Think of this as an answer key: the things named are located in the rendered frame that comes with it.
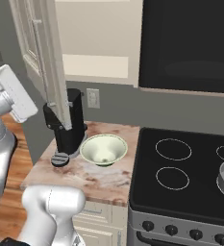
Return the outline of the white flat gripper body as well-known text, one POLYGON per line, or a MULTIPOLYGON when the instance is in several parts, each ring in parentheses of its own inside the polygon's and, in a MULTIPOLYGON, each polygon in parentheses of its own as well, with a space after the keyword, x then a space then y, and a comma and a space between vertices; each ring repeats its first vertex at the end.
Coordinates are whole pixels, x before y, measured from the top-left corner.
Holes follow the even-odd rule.
POLYGON ((17 123, 37 114, 38 109, 12 69, 0 67, 0 116, 9 113, 17 123))

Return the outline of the cream base cabinet door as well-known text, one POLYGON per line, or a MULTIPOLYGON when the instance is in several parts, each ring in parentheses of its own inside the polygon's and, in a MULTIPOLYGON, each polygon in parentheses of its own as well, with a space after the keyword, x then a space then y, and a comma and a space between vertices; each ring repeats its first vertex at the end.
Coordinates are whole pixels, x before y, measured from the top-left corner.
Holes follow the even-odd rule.
POLYGON ((112 232, 106 229, 92 229, 80 226, 76 226, 75 229, 87 246, 114 246, 115 237, 112 232))

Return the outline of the pale green bowl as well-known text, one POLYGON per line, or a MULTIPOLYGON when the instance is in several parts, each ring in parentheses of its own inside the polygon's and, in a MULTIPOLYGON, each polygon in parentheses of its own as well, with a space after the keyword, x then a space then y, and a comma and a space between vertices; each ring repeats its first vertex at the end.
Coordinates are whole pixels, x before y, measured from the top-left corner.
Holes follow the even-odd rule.
POLYGON ((127 142, 118 135, 94 135, 80 146, 80 155, 88 162, 101 167, 113 165, 123 159, 128 151, 127 142))

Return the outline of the cream drawer front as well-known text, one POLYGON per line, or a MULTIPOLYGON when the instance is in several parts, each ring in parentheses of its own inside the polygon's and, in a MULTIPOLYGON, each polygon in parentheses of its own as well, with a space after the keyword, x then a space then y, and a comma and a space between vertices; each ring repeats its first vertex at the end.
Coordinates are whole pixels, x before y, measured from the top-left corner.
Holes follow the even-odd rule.
POLYGON ((74 218, 97 223, 111 224, 112 206, 108 204, 86 201, 84 209, 79 214, 75 215, 74 218))

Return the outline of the black microwave oven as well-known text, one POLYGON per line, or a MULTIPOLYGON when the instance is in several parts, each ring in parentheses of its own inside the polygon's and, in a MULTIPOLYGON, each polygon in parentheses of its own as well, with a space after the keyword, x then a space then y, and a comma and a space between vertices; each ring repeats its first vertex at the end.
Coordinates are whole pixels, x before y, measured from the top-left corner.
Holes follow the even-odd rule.
POLYGON ((224 0, 143 0, 138 83, 224 93, 224 0))

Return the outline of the black hob stove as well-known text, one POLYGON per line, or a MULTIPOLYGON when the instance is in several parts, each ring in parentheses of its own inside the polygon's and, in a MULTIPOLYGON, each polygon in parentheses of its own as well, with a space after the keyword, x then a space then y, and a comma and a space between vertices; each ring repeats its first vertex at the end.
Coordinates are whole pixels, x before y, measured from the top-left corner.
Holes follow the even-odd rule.
POLYGON ((224 135, 142 128, 128 200, 126 246, 150 246, 146 238, 185 246, 224 246, 215 240, 224 234, 224 194, 216 179, 224 162, 224 135), (146 232, 143 221, 154 223, 146 232), (165 231, 174 225, 178 233, 165 231), (189 231, 203 237, 194 240, 189 231))

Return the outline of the cream wall cabinet door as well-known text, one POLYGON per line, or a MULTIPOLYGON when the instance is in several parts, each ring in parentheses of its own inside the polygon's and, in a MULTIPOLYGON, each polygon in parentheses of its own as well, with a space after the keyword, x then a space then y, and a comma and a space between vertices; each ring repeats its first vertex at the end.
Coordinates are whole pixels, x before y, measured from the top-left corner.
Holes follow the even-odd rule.
POLYGON ((37 29, 48 82, 48 94, 50 100, 56 103, 56 106, 50 107, 50 109, 64 128, 70 130, 72 123, 63 71, 55 0, 9 0, 9 3, 27 75, 47 103, 32 25, 33 19, 42 21, 37 29))

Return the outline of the white wall socket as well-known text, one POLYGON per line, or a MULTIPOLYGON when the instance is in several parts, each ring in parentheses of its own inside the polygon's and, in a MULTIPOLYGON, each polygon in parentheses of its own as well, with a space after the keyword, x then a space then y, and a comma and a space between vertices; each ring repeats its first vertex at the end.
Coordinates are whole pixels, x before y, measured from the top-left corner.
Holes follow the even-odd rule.
POLYGON ((100 108, 99 90, 96 88, 87 89, 87 106, 93 109, 100 108))

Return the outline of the cream wall cabinet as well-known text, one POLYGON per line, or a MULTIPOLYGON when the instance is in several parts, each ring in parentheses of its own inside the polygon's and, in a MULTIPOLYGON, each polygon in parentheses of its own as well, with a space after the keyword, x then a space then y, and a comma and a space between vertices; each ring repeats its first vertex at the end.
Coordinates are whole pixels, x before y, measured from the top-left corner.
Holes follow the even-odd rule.
POLYGON ((55 0, 68 81, 138 85, 142 0, 55 0))

